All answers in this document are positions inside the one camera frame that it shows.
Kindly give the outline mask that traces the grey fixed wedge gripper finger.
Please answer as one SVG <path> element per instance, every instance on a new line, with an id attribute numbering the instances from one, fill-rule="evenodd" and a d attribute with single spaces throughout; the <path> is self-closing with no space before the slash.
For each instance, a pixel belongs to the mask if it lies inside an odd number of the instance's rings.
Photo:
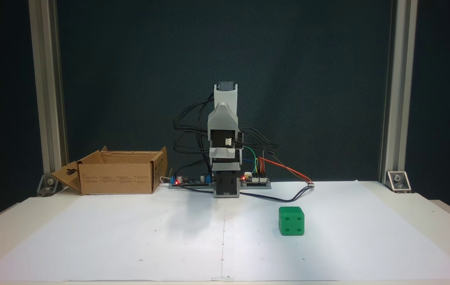
<path id="1" fill-rule="evenodd" d="M 237 160 L 235 148 L 212 147 L 211 159 Z"/>

